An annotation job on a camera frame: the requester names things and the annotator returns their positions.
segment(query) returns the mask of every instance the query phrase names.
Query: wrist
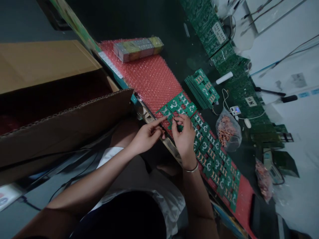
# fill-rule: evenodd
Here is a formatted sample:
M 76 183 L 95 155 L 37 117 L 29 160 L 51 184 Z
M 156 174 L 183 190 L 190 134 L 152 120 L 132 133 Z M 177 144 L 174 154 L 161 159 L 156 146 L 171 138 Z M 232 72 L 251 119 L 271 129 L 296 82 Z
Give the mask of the wrist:
M 191 171 L 197 166 L 197 160 L 195 152 L 192 151 L 187 155 L 181 156 L 183 169 Z
M 135 151 L 135 147 L 132 147 L 130 144 L 126 146 L 122 151 L 131 159 L 139 154 Z

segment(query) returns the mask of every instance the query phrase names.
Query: cardboard flap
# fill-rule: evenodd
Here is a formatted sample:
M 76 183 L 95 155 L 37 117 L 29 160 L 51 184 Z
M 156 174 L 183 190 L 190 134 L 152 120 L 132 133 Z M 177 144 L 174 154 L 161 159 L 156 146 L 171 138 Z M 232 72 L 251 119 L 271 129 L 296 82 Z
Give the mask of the cardboard flap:
M 0 94 L 102 66 L 77 41 L 0 44 Z
M 118 122 L 131 111 L 133 89 L 120 90 L 35 122 L 0 138 L 0 167 L 78 145 Z M 11 183 L 49 165 L 46 157 L 0 172 L 0 185 Z

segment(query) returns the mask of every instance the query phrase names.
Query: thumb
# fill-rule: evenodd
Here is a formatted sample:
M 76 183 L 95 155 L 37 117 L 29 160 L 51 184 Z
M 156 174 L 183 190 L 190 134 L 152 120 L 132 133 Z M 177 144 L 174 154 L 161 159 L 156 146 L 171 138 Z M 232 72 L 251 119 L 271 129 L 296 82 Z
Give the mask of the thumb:
M 172 133 L 173 133 L 173 138 L 174 140 L 178 138 L 179 136 L 179 132 L 177 130 L 177 123 L 176 121 L 173 119 L 173 122 L 172 122 Z
M 152 143 L 156 143 L 156 141 L 161 137 L 162 135 L 162 130 L 157 129 L 154 134 L 151 136 L 151 141 Z

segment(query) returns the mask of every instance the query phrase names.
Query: left hand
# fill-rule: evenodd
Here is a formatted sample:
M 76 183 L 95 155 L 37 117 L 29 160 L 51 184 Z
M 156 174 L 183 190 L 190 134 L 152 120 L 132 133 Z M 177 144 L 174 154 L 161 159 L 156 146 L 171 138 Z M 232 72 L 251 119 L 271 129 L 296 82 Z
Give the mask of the left hand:
M 167 117 L 164 116 L 149 124 L 143 125 L 127 148 L 138 155 L 152 148 L 160 137 L 165 139 L 165 131 L 159 124 L 166 119 Z

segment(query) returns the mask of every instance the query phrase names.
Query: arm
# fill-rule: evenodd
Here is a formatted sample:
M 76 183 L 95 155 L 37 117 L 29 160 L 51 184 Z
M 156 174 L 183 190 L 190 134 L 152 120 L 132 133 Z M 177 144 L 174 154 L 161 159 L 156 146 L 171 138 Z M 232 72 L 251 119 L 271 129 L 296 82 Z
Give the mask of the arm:
M 166 117 L 162 117 L 144 125 L 126 148 L 59 194 L 14 238 L 68 238 L 81 218 L 99 202 L 129 161 L 149 150 L 161 135 L 164 138 L 159 124 L 165 119 Z
M 185 202 L 188 211 L 190 233 L 195 238 L 218 238 L 216 223 L 211 202 L 205 189 L 199 170 L 188 173 L 197 165 L 193 150 L 195 131 L 190 119 L 179 115 L 173 120 L 172 132 L 176 147 L 183 164 L 183 182 L 185 188 Z M 184 126 L 182 132 L 177 131 L 177 124 Z

